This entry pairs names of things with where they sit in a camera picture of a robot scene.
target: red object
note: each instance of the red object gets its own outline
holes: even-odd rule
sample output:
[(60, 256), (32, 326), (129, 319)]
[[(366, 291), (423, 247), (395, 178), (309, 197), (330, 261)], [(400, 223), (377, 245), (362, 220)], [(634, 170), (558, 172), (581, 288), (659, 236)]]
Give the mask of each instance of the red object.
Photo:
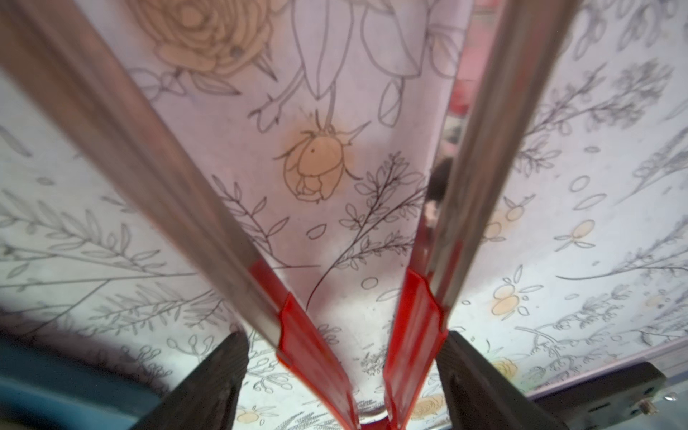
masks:
[(257, 263), (248, 269), (248, 272), (263, 288), (263, 291), (268, 294), (273, 303), (277, 303), (279, 307), (284, 306), (289, 291), (284, 287), (284, 284), (275, 272), (272, 271), (267, 261), (259, 259)]
[(389, 430), (389, 417), (384, 417), (376, 422), (361, 424), (361, 430)]
[(449, 113), (463, 118), (469, 111), (473, 101), (473, 82), (457, 79), (451, 90), (449, 99)]
[(279, 318), (282, 337), (277, 358), (323, 401), (345, 430), (357, 430), (358, 409), (349, 377), (291, 293)]
[(383, 372), (391, 430), (404, 429), (411, 417), (430, 364), (449, 333), (443, 320), (427, 281), (407, 269)]

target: yellow rose drawing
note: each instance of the yellow rose drawing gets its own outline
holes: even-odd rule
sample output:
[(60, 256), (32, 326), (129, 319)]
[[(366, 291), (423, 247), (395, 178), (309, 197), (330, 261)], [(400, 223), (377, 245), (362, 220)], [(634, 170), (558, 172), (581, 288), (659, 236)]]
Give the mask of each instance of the yellow rose drawing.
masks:
[(518, 372), (518, 366), (516, 366), (516, 364), (514, 364), (514, 362), (508, 358), (500, 358), (499, 360), (493, 361), (490, 364), (494, 366), (504, 378), (509, 380), (516, 376), (516, 372)]
[(413, 407), (411, 412), (412, 420), (422, 420), (430, 415), (437, 415), (439, 411), (447, 404), (444, 400), (444, 394), (435, 394), (434, 396), (421, 397)]
[[(284, 158), (284, 182), (292, 194), (303, 202), (327, 200), (339, 185), (344, 172), (359, 180), (346, 168), (344, 148), (352, 145), (352, 140), (369, 124), (342, 132), (332, 125), (322, 127), (316, 112), (317, 130), (302, 131), (307, 137), (289, 151), (275, 158)], [(343, 136), (350, 136), (345, 142)]]
[(240, 94), (223, 79), (249, 63), (276, 80), (263, 56), (269, 0), (129, 0), (129, 7), (155, 40), (155, 55), (188, 71), (203, 92)]

